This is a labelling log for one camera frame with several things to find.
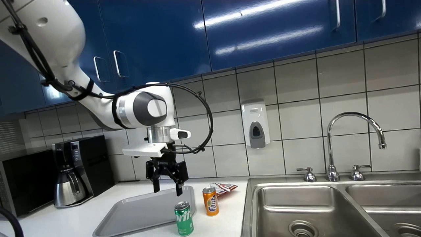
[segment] microwave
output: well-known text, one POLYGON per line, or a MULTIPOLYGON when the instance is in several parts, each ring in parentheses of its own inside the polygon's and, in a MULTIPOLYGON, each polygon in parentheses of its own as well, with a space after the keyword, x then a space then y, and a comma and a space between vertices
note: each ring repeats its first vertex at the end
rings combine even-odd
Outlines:
POLYGON ((21 216, 51 203, 57 175, 51 149, 0 155, 0 205, 21 216))

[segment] fanta logo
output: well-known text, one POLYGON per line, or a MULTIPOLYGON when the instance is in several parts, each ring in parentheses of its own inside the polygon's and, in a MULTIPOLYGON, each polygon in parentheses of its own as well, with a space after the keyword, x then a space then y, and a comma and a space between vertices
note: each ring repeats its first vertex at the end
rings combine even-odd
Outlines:
POLYGON ((216 211, 216 195, 213 195, 211 198, 208 199, 208 210, 211 212, 216 211))
POLYGON ((190 210, 187 213, 184 213, 183 215, 176 215, 178 222, 187 221, 188 219, 190 219, 191 216, 192 214, 190 213, 190 210))

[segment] snack wrapper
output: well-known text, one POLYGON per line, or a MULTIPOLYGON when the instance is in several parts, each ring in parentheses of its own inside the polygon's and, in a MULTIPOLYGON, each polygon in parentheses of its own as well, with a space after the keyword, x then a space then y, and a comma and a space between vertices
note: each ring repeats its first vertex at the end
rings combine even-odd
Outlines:
POLYGON ((221 196, 224 193, 231 192, 233 189, 238 187, 237 185, 230 183, 211 183, 209 186, 216 189, 216 196, 221 196))

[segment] soap dispenser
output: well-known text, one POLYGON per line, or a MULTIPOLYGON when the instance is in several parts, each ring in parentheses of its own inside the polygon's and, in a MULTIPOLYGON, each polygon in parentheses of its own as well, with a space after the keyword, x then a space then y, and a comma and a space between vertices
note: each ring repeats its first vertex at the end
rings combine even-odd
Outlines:
POLYGON ((263 99, 247 100, 241 104, 242 126, 245 144, 251 148, 263 148, 270 143, 266 105, 263 99))

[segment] tile backsplash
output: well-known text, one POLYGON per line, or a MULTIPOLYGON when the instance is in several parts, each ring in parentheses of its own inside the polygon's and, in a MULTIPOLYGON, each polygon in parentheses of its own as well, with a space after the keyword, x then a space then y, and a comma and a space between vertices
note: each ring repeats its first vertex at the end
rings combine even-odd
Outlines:
MULTIPOLYGON (((356 111, 380 124, 388 148, 378 149, 376 133, 362 119, 341 118, 332 138, 338 171, 350 172, 354 164, 371 164, 366 172, 417 170, 419 55, 418 36, 407 35, 180 81, 203 92, 214 134, 204 152, 178 159, 187 162, 191 178, 289 175, 307 166, 325 173, 328 123, 338 113, 356 111), (266 103, 271 136, 262 149, 247 147, 242 129, 241 102, 256 98, 266 103)), ((178 143, 195 147, 208 133, 208 116, 194 96, 179 89, 173 94, 176 123, 192 132, 178 143)), ((126 145, 144 143, 145 128, 102 130, 74 102, 26 112, 21 126, 27 148, 103 134, 116 180, 145 179, 149 158, 122 155, 126 145)))

